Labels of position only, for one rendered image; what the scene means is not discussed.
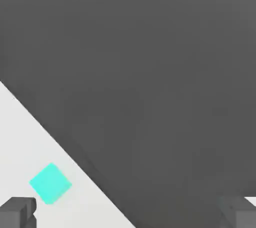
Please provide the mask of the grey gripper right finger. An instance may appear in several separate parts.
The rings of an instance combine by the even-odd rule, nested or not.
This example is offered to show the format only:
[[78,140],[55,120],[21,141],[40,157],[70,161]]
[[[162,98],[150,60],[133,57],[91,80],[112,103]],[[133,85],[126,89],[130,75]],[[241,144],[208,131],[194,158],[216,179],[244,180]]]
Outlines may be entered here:
[[256,228],[256,206],[240,196],[222,196],[218,200],[221,218],[218,228]]

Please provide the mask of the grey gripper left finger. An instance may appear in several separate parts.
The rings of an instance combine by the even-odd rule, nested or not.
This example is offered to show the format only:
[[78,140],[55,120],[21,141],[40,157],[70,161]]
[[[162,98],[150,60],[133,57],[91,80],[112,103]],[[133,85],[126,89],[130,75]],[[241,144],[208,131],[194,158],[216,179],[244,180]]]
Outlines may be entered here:
[[0,206],[0,228],[37,228],[34,197],[11,197]]

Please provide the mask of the small cyan cube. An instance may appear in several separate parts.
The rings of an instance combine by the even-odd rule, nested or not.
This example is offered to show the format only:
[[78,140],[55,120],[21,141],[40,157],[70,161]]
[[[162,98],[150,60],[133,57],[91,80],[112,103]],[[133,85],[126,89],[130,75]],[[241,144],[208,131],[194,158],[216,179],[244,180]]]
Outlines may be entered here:
[[29,181],[29,184],[45,204],[54,204],[72,186],[72,183],[53,163],[41,170]]

